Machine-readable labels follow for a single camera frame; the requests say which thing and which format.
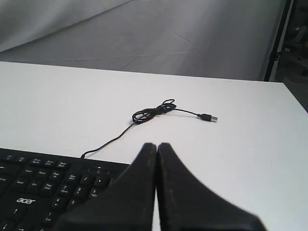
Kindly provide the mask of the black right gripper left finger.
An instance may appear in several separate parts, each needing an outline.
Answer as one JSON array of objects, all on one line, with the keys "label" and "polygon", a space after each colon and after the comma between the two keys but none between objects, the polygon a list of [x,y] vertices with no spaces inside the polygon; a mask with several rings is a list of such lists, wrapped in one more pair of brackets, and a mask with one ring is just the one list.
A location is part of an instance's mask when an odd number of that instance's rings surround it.
[{"label": "black right gripper left finger", "polygon": [[97,197],[60,215],[54,231],[150,231],[157,147],[142,146],[132,164]]}]

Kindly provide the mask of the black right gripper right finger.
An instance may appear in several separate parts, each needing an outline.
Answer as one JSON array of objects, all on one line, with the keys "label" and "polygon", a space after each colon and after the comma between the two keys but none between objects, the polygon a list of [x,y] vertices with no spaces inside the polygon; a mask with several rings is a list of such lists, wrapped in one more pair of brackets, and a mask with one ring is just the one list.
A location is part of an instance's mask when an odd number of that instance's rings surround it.
[{"label": "black right gripper right finger", "polygon": [[163,231],[264,231],[260,218],[215,194],[181,162],[169,143],[158,146],[156,189]]}]

